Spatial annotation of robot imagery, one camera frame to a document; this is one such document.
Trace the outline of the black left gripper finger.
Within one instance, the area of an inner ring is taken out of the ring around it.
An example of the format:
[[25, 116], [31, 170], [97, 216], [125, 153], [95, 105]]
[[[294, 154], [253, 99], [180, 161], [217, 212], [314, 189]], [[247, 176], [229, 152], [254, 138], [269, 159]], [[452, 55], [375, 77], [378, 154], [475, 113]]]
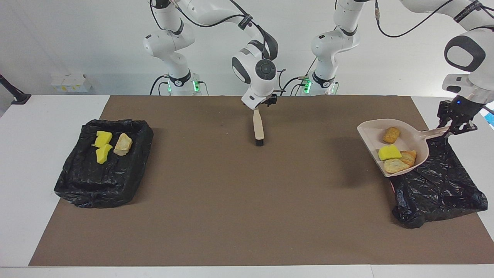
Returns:
[[439, 118], [437, 128], [443, 128], [451, 120], [451, 102], [440, 102], [437, 117]]
[[473, 118], [451, 118], [450, 134], [458, 135], [476, 130], [478, 127], [473, 123]]

